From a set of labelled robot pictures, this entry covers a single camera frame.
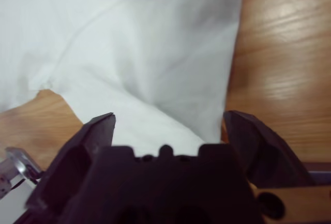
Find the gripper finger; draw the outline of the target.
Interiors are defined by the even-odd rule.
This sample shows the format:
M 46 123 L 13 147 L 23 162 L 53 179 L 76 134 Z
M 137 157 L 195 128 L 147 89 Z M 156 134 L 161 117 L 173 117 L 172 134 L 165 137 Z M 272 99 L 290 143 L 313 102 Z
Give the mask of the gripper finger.
M 91 119 L 60 149 L 26 202 L 33 210 L 62 210 L 79 191 L 99 151 L 111 146 L 116 118 Z
M 258 188 L 314 186 L 315 181 L 286 141 L 254 115 L 223 114 L 228 141 L 246 177 Z

